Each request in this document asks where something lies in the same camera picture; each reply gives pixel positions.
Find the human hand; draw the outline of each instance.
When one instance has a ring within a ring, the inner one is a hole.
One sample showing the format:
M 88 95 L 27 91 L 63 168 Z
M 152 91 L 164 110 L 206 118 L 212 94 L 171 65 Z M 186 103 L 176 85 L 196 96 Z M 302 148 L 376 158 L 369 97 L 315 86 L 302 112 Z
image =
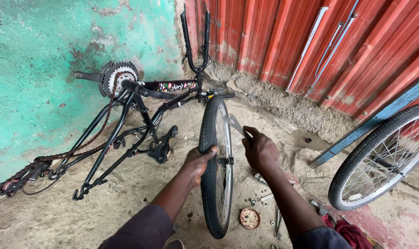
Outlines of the human hand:
M 195 188 L 200 185 L 201 176 L 207 169 L 208 160 L 214 157 L 217 152 L 217 147 L 211 147 L 205 154 L 200 154 L 197 148 L 194 148 L 188 152 L 185 162 L 179 173 L 188 175 L 192 178 L 191 188 Z
M 244 126 L 243 129 L 249 132 L 254 140 L 250 145 L 246 138 L 242 139 L 249 165 L 261 174 L 280 169 L 279 151 L 273 141 L 254 127 Z

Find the black tire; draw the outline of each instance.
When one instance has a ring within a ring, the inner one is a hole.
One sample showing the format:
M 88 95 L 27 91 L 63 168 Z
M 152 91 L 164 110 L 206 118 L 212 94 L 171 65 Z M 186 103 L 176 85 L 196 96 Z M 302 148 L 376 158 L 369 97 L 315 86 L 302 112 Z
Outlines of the black tire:
M 200 130 L 200 140 L 198 150 L 200 153 L 205 153 L 213 145 L 218 145 L 216 138 L 216 115 L 218 108 L 223 107 L 226 113 L 225 102 L 222 96 L 214 96 L 208 102 L 205 108 L 205 113 L 203 114 L 202 126 Z M 229 143 L 231 143 L 231 133 L 229 132 L 227 136 L 229 137 Z M 201 178 L 201 193 L 202 193 L 202 204 L 203 211 L 205 214 L 205 220 L 207 222 L 208 230 L 215 239 L 222 239 L 226 232 L 228 231 L 229 225 L 229 214 L 231 213 L 231 200 L 233 195 L 233 174 L 231 168 L 231 184 L 229 190 L 229 207 L 228 207 L 228 217 L 224 226 L 221 225 L 221 222 L 218 218 L 217 212 L 217 203 L 216 203 L 216 180 L 217 180 L 217 169 L 218 169 L 218 159 L 217 155 L 214 156 L 211 160 L 208 161 L 207 170 Z
M 337 170 L 336 174 L 334 175 L 333 180 L 329 186 L 328 191 L 328 199 L 331 205 L 343 211 L 353 210 L 358 207 L 364 206 L 371 201 L 377 199 L 390 189 L 392 189 L 396 184 L 398 184 L 402 179 L 396 180 L 391 186 L 389 186 L 385 191 L 374 195 L 372 198 L 368 198 L 367 201 L 360 203 L 353 207 L 344 206 L 341 203 L 341 190 L 342 187 L 346 184 L 350 175 L 354 172 L 356 167 L 359 163 L 375 148 L 378 144 L 380 144 L 385 138 L 387 138 L 390 134 L 395 132 L 397 129 L 402 127 L 403 125 L 407 124 L 409 121 L 414 119 L 415 117 L 419 116 L 419 104 L 413 105 L 394 116 L 390 117 L 389 119 L 385 120 L 380 124 L 376 129 L 373 130 L 354 150 L 351 154 L 346 158 L 346 160 L 342 163 L 339 170 Z M 417 165 L 419 161 L 410 169 L 408 172 L 404 173 L 408 174 L 411 172 Z

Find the dirty floor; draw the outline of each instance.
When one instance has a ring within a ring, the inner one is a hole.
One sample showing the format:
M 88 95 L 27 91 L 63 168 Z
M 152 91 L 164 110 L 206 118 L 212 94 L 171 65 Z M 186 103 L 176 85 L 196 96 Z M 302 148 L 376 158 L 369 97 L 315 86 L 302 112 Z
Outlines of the dirty floor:
M 155 110 L 160 103 L 147 99 L 147 106 Z M 295 188 L 309 200 L 311 196 L 327 203 L 328 186 L 335 171 L 346 155 L 339 154 L 328 163 L 311 169 L 307 162 L 327 147 L 326 142 L 313 134 L 299 130 L 267 112 L 257 111 L 236 99 L 226 100 L 229 113 L 234 114 L 245 125 L 255 126 L 276 143 L 281 158 L 281 167 L 295 180 Z M 164 134 L 172 125 L 179 127 L 179 134 L 172 142 L 170 159 L 157 164 L 146 155 L 126 159 L 108 177 L 108 182 L 91 189 L 81 201 L 71 200 L 97 155 L 76 164 L 47 191 L 26 196 L 19 193 L 12 199 L 0 200 L 0 249 L 4 248 L 96 248 L 112 235 L 130 217 L 146 206 L 174 176 L 181 167 L 187 152 L 198 145 L 204 105 L 191 101 L 181 108 L 165 113 L 158 131 Z M 141 118 L 132 113 L 124 129 L 141 124 Z M 111 132 L 108 127 L 105 135 Z M 188 249 L 203 248 L 254 248 L 268 249 L 271 244 L 279 248 L 292 248 L 282 227 L 282 241 L 274 237 L 275 227 L 270 225 L 276 219 L 276 204 L 273 198 L 257 203 L 262 223 L 255 230 L 246 230 L 239 222 L 240 210 L 250 207 L 249 198 L 270 194 L 266 185 L 253 178 L 248 166 L 241 136 L 231 129 L 234 152 L 234 192 L 231 220 L 228 234 L 222 240 L 215 240 L 205 224 L 201 204 L 200 188 L 191 191 L 190 196 L 176 220 L 179 238 Z M 307 144 L 304 138 L 313 142 Z M 101 135 L 92 146 L 106 140 Z M 129 136 L 126 144 L 136 138 Z M 125 149 L 111 149 L 98 176 L 111 165 Z M 41 189 L 48 184 L 41 179 L 26 186 L 26 190 Z M 399 184 L 392 192 L 360 209 L 350 212 L 334 212 L 336 218 L 343 214 L 359 225 L 373 239 L 386 249 L 419 248 L 419 191 L 407 184 Z

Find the black bicycle frame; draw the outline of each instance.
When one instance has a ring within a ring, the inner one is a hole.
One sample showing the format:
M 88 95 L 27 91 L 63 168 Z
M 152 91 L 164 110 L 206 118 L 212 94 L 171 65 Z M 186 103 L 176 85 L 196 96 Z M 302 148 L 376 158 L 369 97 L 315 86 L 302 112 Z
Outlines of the black bicycle frame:
M 203 46 L 203 63 L 201 67 L 196 67 L 193 63 L 193 59 L 192 59 L 193 55 L 191 52 L 185 9 L 182 12 L 182 14 L 180 14 L 180 19 L 182 21 L 184 40 L 185 40 L 185 45 L 186 45 L 186 54 L 183 59 L 188 58 L 188 64 L 191 70 L 196 73 L 195 78 L 188 79 L 188 80 L 173 80 L 173 81 L 161 81 L 161 82 L 153 81 L 153 82 L 137 82 L 137 83 L 142 85 L 144 88 L 148 90 L 152 90 L 152 91 L 169 92 L 169 91 L 178 91 L 182 89 L 188 89 L 188 91 L 186 91 L 185 93 L 176 95 L 173 99 L 171 99 L 167 103 L 163 103 L 157 109 L 156 113 L 152 116 L 152 118 L 150 118 L 147 112 L 148 109 L 146 108 L 143 102 L 143 99 L 140 95 L 134 92 L 130 92 L 127 89 L 124 90 L 122 93 L 120 93 L 119 97 L 113 101 L 112 106 L 121 105 L 123 106 L 123 110 L 116 124 L 116 127 L 114 128 L 107 142 L 103 146 L 91 151 L 89 154 L 75 158 L 72 162 L 68 162 L 68 159 L 64 159 L 60 163 L 60 165 L 57 167 L 56 170 L 51 170 L 49 172 L 48 179 L 50 180 L 59 179 L 69 169 L 69 167 L 73 166 L 74 164 L 100 151 L 100 154 L 96 159 L 96 162 L 92 166 L 80 190 L 74 191 L 73 200 L 77 201 L 77 200 L 83 199 L 84 195 L 88 194 L 91 188 L 93 188 L 94 186 L 106 183 L 107 180 L 105 178 L 107 177 L 107 175 L 111 173 L 125 158 L 132 157 L 139 153 L 147 153 L 151 151 L 150 149 L 148 150 L 137 149 L 140 146 L 140 144 L 146 139 L 146 137 L 148 137 L 148 135 L 152 137 L 153 143 L 156 146 L 159 145 L 160 141 L 156 133 L 156 127 L 158 124 L 156 126 L 154 124 L 156 124 L 157 121 L 159 121 L 159 118 L 162 117 L 165 111 L 172 108 L 180 107 L 181 105 L 193 99 L 197 99 L 198 102 L 200 103 L 202 96 L 206 95 L 206 93 L 202 93 L 201 87 L 202 87 L 202 72 L 207 66 L 207 62 L 208 62 L 208 48 L 209 48 L 209 36 L 210 36 L 209 35 L 210 34 L 209 33 L 210 13 L 206 10 L 205 45 Z M 97 81 L 97 79 L 100 78 L 100 75 L 97 76 L 96 74 L 88 74 L 88 73 L 82 73 L 82 74 L 83 74 L 83 79 Z M 124 125 L 124 122 L 127 118 L 127 115 L 130 109 L 131 110 L 137 109 L 137 111 L 140 112 L 145 122 L 145 126 L 131 128 L 119 134 L 120 130 L 122 129 Z M 100 122 L 100 120 L 107 114 L 107 111 L 108 111 L 108 105 L 105 106 L 98 113 L 98 115 L 94 118 L 91 124 L 86 128 L 85 132 L 80 136 L 80 138 L 74 144 L 74 146 L 72 147 L 72 150 L 79 148 L 85 142 L 86 138 L 91 134 L 91 132 Z M 94 174 L 96 173 L 96 170 L 102 163 L 103 159 L 105 158 L 111 146 L 114 145 L 114 148 L 118 148 L 122 144 L 122 146 L 124 147 L 125 146 L 124 138 L 128 136 L 129 134 L 133 134 L 133 133 L 140 133 L 142 134 L 142 137 L 135 144 L 133 144 L 129 149 L 127 149 L 126 152 L 122 156 L 120 156 L 120 158 L 116 162 L 114 162 L 101 176 L 99 176 L 92 183 L 90 183 Z

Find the corrugated metal wall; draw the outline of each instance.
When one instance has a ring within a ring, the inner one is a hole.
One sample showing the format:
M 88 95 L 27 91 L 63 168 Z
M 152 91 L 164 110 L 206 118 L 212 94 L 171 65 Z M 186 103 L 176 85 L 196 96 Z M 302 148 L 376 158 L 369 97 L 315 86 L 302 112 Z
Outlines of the corrugated metal wall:
M 193 51 L 205 3 L 214 60 L 358 120 L 419 77 L 419 0 L 186 0 Z

